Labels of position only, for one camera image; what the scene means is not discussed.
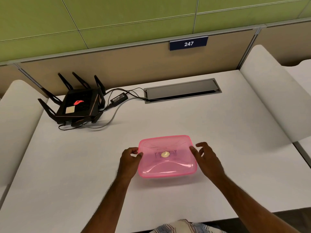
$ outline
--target light-up logo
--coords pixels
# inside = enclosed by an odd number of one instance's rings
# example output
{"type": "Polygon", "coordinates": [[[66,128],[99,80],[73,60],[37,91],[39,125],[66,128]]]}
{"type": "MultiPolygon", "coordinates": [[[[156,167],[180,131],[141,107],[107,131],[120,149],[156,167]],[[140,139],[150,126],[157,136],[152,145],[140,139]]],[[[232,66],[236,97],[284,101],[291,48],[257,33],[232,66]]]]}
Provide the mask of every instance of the light-up logo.
{"type": "Polygon", "coordinates": [[[76,101],[73,105],[78,105],[78,104],[80,104],[81,102],[84,102],[84,101],[76,101]]]}

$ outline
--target green fabric panel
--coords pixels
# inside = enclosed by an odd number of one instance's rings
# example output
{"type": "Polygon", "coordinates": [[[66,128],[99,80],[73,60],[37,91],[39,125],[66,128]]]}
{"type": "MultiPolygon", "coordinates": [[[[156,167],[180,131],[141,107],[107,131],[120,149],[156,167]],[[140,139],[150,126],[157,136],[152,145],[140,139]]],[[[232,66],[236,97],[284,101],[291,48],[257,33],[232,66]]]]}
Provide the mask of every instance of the green fabric panel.
{"type": "Polygon", "coordinates": [[[0,41],[74,30],[62,0],[0,2],[0,41]]]}
{"type": "Polygon", "coordinates": [[[286,0],[199,0],[197,12],[216,11],[286,0]]]}
{"type": "Polygon", "coordinates": [[[302,0],[197,15],[194,33],[296,19],[308,1],[302,0]]]}
{"type": "Polygon", "coordinates": [[[78,31],[0,42],[0,62],[87,49],[78,31]]]}
{"type": "Polygon", "coordinates": [[[194,14],[197,0],[64,0],[79,29],[194,14]]]}
{"type": "Polygon", "coordinates": [[[307,18],[307,17],[311,17],[311,1],[306,6],[304,11],[301,13],[301,15],[299,16],[299,18],[307,18]]]}
{"type": "Polygon", "coordinates": [[[191,34],[194,15],[81,31],[89,48],[191,34]]]}

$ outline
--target white cable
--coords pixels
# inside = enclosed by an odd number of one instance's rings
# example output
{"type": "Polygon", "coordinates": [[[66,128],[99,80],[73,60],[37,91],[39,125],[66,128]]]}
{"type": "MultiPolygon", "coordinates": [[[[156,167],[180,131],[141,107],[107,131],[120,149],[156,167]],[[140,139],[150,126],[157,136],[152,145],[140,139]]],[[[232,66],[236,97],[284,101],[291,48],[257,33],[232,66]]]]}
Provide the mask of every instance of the white cable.
{"type": "Polygon", "coordinates": [[[82,126],[83,126],[83,127],[86,127],[86,128],[91,128],[91,129],[99,129],[99,128],[103,128],[103,127],[107,126],[107,125],[110,124],[111,121],[114,119],[114,117],[115,117],[115,115],[116,115],[118,109],[121,107],[121,105],[123,105],[125,102],[127,102],[127,101],[129,101],[129,100],[133,100],[133,99],[140,99],[140,98],[133,97],[133,98],[127,99],[126,101],[123,101],[123,102],[119,105],[119,107],[116,109],[116,111],[115,111],[114,115],[112,116],[112,118],[110,119],[110,121],[107,122],[105,125],[102,125],[102,126],[100,126],[100,127],[88,127],[88,126],[82,124],[82,126]]]}

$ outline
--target number 247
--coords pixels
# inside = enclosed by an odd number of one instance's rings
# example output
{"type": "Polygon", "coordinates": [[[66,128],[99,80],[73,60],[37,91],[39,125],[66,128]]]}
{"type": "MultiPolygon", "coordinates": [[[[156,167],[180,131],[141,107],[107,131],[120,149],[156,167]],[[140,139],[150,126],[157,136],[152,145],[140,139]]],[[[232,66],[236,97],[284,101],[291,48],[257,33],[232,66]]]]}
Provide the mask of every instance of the number 247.
{"type": "Polygon", "coordinates": [[[185,43],[184,46],[192,46],[193,42],[188,42],[188,43],[185,43]]]}

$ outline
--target blue sign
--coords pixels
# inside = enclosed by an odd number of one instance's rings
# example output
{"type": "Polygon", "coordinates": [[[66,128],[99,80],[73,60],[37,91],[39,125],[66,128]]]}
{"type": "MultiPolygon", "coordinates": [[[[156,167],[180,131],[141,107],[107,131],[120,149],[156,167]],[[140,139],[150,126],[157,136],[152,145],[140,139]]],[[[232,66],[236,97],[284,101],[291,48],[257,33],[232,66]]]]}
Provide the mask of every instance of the blue sign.
{"type": "Polygon", "coordinates": [[[207,39],[208,36],[193,39],[170,41],[169,50],[180,50],[180,49],[194,48],[198,46],[206,46],[207,39]]]}

